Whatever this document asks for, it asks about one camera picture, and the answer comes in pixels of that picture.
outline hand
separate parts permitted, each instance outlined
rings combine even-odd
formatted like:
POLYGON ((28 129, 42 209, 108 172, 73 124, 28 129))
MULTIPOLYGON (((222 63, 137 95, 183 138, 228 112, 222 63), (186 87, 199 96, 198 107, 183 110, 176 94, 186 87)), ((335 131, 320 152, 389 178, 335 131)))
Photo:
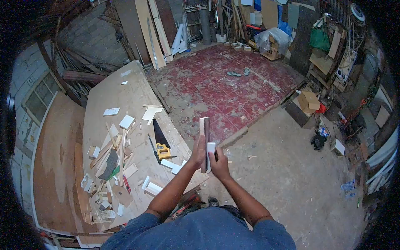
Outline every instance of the hand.
POLYGON ((194 141, 192 155, 188 160, 189 166, 193 166, 194 170, 198 170, 206 158, 206 137, 201 134, 196 141, 194 141))
POLYGON ((220 148, 216 148, 218 160, 215 161, 214 153, 209 152, 208 157, 210 158, 210 165, 212 173, 222 182, 230 177, 228 168, 228 158, 224 155, 224 151, 220 148))

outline forearm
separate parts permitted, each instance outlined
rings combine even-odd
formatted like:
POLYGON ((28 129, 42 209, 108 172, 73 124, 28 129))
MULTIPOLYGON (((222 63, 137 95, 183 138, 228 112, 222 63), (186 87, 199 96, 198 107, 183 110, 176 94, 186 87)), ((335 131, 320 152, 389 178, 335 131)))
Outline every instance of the forearm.
POLYGON ((150 202, 146 212, 165 219, 180 201, 192 179, 194 169, 191 162, 186 163, 170 183, 150 202))
POLYGON ((246 220, 255 226, 261 219, 273 220, 268 210, 244 190, 233 178, 221 180, 246 220))

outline saw handle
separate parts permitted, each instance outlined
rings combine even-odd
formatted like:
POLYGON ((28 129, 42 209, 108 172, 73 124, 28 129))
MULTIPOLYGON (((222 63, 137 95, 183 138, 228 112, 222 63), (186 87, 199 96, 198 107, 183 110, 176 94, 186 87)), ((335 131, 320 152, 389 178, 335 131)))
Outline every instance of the saw handle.
POLYGON ((157 150, 158 158, 160 160, 172 157, 170 149, 167 148, 167 146, 165 146, 165 144, 157 143, 156 150, 157 150))

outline person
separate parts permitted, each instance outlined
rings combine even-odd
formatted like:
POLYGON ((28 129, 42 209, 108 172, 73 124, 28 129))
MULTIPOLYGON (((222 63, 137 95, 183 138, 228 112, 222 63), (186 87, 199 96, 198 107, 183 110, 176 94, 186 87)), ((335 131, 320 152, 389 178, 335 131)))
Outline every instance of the person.
POLYGON ((188 162, 150 202, 101 249, 296 249, 285 227, 231 176, 221 148, 209 153, 212 173, 222 182, 238 208, 209 206, 164 223, 178 204, 194 172, 206 157, 205 137, 199 136, 188 162), (244 218, 253 227, 249 230, 244 218))

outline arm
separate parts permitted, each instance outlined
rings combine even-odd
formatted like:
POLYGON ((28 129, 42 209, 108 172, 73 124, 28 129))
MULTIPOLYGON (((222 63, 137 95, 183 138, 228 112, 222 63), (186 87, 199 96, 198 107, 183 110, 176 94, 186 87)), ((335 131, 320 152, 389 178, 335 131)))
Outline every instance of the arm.
POLYGON ((188 162, 178 174, 167 184, 162 191, 150 202, 145 213, 154 214, 161 220, 165 220, 180 201, 183 192, 188 186, 194 172, 200 168, 200 164, 206 157, 206 138, 200 135, 195 141, 193 152, 188 162))
POLYGON ((268 210, 230 176, 228 158, 224 155, 222 149, 217 148, 216 153, 217 161, 213 153, 208 153, 211 171, 225 186, 250 225, 254 227, 257 222, 262 220, 274 220, 268 210))

